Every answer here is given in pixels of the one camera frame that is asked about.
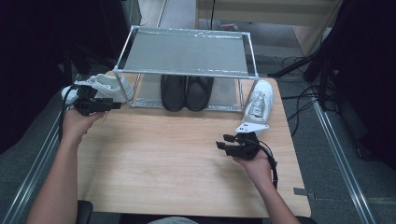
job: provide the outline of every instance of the black chair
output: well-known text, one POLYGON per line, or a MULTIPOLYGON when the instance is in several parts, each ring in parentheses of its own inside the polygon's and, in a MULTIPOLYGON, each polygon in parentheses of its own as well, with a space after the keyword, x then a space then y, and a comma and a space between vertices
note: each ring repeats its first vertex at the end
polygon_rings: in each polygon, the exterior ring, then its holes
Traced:
POLYGON ((88 201, 78 200, 76 224, 88 224, 91 220, 93 204, 88 201))

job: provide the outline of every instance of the white sneaker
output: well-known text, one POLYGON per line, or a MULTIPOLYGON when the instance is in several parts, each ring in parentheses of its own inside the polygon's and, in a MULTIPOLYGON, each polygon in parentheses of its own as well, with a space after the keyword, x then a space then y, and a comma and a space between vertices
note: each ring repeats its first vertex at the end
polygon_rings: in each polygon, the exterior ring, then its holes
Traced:
MULTIPOLYGON (((131 84, 126 80, 123 75, 120 75, 120 81, 125 89, 128 100, 131 100, 134 96, 134 89, 131 84)), ((104 74, 99 74, 97 76, 92 76, 85 81, 76 81, 75 84, 81 86, 91 86, 94 89, 98 90, 95 95, 95 98, 112 98, 113 102, 121 102, 125 103, 125 97, 120 88, 119 82, 116 77, 110 77, 104 74)), ((66 92, 70 89, 70 87, 66 87, 62 90, 62 98, 64 98, 66 92)), ((71 90, 67 95, 66 104, 71 105, 77 100, 77 91, 71 90)))
POLYGON ((245 109, 242 124, 235 129, 237 133, 255 132, 258 136, 268 129, 266 124, 274 103, 274 92, 268 81, 260 80, 254 87, 245 109))

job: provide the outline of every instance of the gray shelf top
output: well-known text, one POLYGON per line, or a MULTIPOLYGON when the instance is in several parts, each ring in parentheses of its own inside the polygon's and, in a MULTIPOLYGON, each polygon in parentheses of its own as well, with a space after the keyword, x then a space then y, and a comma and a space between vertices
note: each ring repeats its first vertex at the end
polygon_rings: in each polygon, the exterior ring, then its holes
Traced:
POLYGON ((249 33, 132 27, 130 38, 126 63, 117 72, 258 78, 255 69, 248 72, 249 33))

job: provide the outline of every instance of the shoe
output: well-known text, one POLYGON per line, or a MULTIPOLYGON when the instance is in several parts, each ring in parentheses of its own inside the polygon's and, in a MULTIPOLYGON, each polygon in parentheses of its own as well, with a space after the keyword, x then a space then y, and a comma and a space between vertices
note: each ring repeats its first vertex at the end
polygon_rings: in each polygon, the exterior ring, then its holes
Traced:
POLYGON ((161 76, 161 100, 168 111, 177 112, 186 101, 186 76, 161 76))
POLYGON ((213 77, 189 77, 186 107, 191 111, 201 111, 207 107, 213 87, 213 77))
POLYGON ((260 80, 254 87, 249 102, 245 109, 242 124, 235 129, 237 133, 255 132, 260 135, 263 130, 268 129, 266 124, 274 103, 274 92, 268 81, 260 80))
MULTIPOLYGON (((131 100, 134 96, 134 89, 131 84, 126 80, 123 75, 120 75, 120 82, 125 89, 128 100, 131 100)), ((104 74, 99 74, 97 76, 92 76, 85 81, 76 81, 76 85, 80 86, 91 86, 98 90, 95 98, 112 98, 113 102, 125 103, 125 97, 120 88, 120 84, 116 77, 107 76, 104 74)), ((64 98, 70 87, 66 87, 62 90, 62 98, 64 98)), ((67 95, 66 104, 71 105, 78 98, 77 90, 71 90, 67 95)))

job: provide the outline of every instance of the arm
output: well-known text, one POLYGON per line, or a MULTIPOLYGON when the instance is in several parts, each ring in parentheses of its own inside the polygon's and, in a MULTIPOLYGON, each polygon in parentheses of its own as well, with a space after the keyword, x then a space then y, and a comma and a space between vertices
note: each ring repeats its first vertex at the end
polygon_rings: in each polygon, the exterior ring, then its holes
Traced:
POLYGON ((272 183, 271 166, 262 150, 251 161, 240 158, 233 159, 247 171, 248 177, 252 180, 264 200, 272 223, 299 223, 275 189, 272 183))
POLYGON ((78 209, 78 145, 84 135, 104 113, 88 117, 77 110, 64 115, 63 138, 49 174, 38 192, 27 223, 76 223, 78 209))

